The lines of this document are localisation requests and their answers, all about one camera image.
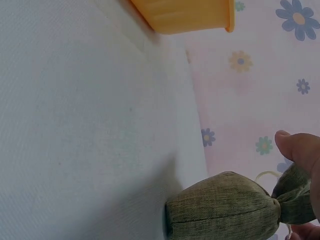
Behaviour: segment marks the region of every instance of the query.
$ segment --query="hand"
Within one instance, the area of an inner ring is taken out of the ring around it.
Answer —
[[[310,174],[310,201],[320,219],[320,137],[307,133],[290,135],[286,131],[275,134],[275,143],[287,159]],[[293,225],[291,240],[320,240],[320,227],[312,223]]]

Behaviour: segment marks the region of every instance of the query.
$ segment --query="green cloth sachet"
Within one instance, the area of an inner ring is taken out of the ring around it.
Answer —
[[[266,240],[279,223],[316,219],[310,178],[292,164],[270,196],[249,178],[227,171],[183,190],[165,204],[170,240]]]

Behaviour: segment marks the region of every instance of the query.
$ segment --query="orange plastic container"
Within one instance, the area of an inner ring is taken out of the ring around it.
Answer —
[[[235,0],[131,0],[158,33],[235,27]]]

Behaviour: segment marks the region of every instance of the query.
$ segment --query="orange flower center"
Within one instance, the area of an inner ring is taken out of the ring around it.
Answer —
[[[208,142],[210,140],[210,137],[209,135],[204,135],[203,139]]]
[[[306,23],[305,17],[299,12],[295,12],[292,17],[293,20],[299,25],[304,25]]]

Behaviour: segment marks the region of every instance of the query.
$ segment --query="fingernail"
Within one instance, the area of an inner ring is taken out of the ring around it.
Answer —
[[[279,130],[276,132],[277,135],[280,135],[280,136],[290,136],[290,133],[284,131],[284,130]]]

